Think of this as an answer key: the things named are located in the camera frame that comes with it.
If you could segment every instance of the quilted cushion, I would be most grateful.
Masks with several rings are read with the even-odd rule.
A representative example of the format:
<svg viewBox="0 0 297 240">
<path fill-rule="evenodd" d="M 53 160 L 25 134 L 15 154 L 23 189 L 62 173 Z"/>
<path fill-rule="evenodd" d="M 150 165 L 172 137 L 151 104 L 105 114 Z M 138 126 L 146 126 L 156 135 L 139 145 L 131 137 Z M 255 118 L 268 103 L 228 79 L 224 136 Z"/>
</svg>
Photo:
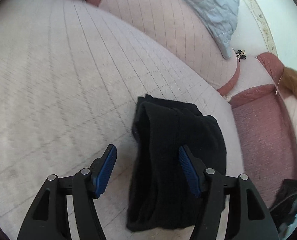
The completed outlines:
<svg viewBox="0 0 297 240">
<path fill-rule="evenodd" d="M 212 36 L 183 0 L 102 0 L 99 7 L 156 40 L 221 95 L 235 85 L 239 75 L 236 57 L 222 57 Z"/>
<path fill-rule="evenodd" d="M 194 103 L 203 114 L 213 115 L 226 143 L 227 174 L 243 172 L 230 105 L 167 49 L 79 0 L 4 1 L 0 6 L 0 226 L 10 239 L 16 239 L 49 174 L 75 174 L 109 143 L 116 145 L 118 157 L 105 194 L 95 201 L 107 239 L 148 239 L 156 234 L 162 239 L 189 239 L 183 231 L 157 228 L 132 235 L 125 229 L 137 150 L 131 125 L 137 97 L 146 93 Z M 72 238 L 78 239 L 69 200 Z"/>
</svg>

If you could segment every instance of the metal screw head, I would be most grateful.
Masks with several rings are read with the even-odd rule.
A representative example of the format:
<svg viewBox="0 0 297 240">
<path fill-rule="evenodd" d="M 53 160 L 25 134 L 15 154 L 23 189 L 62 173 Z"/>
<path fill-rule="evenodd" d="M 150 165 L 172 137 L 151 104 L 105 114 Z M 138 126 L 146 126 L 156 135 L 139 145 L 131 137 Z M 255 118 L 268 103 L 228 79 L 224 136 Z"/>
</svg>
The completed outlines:
<svg viewBox="0 0 297 240">
<path fill-rule="evenodd" d="M 242 180 L 248 180 L 248 176 L 246 174 L 244 174 L 244 173 L 241 174 L 240 177 L 241 177 Z"/>
<path fill-rule="evenodd" d="M 56 179 L 56 175 L 55 174 L 51 174 L 50 176 L 47 177 L 47 179 L 49 181 L 55 180 Z"/>
<path fill-rule="evenodd" d="M 206 173 L 212 175 L 212 174 L 215 173 L 215 170 L 212 169 L 212 168 L 207 168 L 207 169 L 206 169 Z"/>
<path fill-rule="evenodd" d="M 83 174 L 83 175 L 87 175 L 89 173 L 90 173 L 90 169 L 89 168 L 84 168 L 84 169 L 81 170 L 81 174 Z"/>
</svg>

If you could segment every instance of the fabric texture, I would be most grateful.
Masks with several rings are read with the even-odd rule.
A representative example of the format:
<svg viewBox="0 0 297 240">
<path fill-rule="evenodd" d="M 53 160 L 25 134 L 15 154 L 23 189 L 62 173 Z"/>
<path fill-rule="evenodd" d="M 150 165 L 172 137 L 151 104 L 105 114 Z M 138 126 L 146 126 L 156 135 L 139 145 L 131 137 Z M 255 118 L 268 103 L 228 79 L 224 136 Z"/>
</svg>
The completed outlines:
<svg viewBox="0 0 297 240">
<path fill-rule="evenodd" d="M 102 0 L 99 7 L 156 40 L 221 95 L 236 84 L 237 58 L 222 57 L 214 39 L 184 0 Z"/>
<path fill-rule="evenodd" d="M 79 0 L 4 0 L 0 226 L 11 240 L 48 175 L 74 175 L 109 143 L 117 147 L 117 161 L 105 193 L 94 202 L 107 239 L 189 239 L 191 227 L 133 234 L 125 228 L 137 149 L 131 126 L 137 98 L 147 93 L 193 103 L 215 117 L 226 144 L 226 173 L 243 173 L 230 105 L 167 49 Z M 78 239 L 71 201 L 71 234 Z"/>
<path fill-rule="evenodd" d="M 284 67 L 283 76 L 281 77 L 280 86 L 292 91 L 297 99 L 297 71 Z"/>
<path fill-rule="evenodd" d="M 231 37 L 237 27 L 240 0 L 185 0 L 215 39 L 225 59 L 231 54 Z"/>
<path fill-rule="evenodd" d="M 257 59 L 264 66 L 268 74 L 272 77 L 275 86 L 277 86 L 280 78 L 283 75 L 284 65 L 277 56 L 272 53 L 265 52 L 257 56 Z M 282 98 L 286 99 L 292 95 L 292 92 L 285 88 L 278 86 L 278 91 Z"/>
<path fill-rule="evenodd" d="M 245 173 L 267 207 L 284 179 L 297 179 L 297 142 L 283 99 L 274 85 L 245 90 L 232 97 Z"/>
<path fill-rule="evenodd" d="M 187 144 L 194 157 L 226 173 L 226 148 L 214 117 L 196 105 L 146 95 L 138 98 L 133 124 L 138 155 L 130 185 L 127 228 L 143 231 L 195 224 L 201 199 L 190 192 L 178 160 Z"/>
</svg>

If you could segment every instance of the black fabric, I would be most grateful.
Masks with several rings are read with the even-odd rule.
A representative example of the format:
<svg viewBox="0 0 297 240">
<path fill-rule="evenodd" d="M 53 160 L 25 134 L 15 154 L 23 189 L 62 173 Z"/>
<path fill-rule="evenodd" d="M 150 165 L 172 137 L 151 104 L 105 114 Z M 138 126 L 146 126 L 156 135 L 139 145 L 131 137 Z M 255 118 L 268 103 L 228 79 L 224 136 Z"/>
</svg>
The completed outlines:
<svg viewBox="0 0 297 240">
<path fill-rule="evenodd" d="M 190 192 L 178 161 L 187 144 L 207 167 L 226 173 L 226 147 L 212 116 L 194 104 L 139 97 L 132 127 L 138 142 L 127 210 L 127 228 L 185 228 L 195 224 L 201 205 Z"/>
<path fill-rule="evenodd" d="M 271 216 L 277 228 L 284 222 L 291 224 L 296 213 L 290 217 L 290 211 L 297 199 L 297 180 L 284 179 L 280 189 L 278 190 L 275 201 L 270 210 Z"/>
</svg>

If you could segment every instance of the small black object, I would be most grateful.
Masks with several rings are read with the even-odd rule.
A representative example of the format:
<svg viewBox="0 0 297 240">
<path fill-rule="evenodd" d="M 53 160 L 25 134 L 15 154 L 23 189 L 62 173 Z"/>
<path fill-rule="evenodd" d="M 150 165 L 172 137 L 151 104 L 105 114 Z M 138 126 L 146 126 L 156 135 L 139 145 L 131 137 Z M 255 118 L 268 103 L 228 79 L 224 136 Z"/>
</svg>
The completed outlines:
<svg viewBox="0 0 297 240">
<path fill-rule="evenodd" d="M 236 53 L 238 61 L 241 61 L 241 59 L 246 59 L 245 50 L 238 50 Z"/>
</svg>

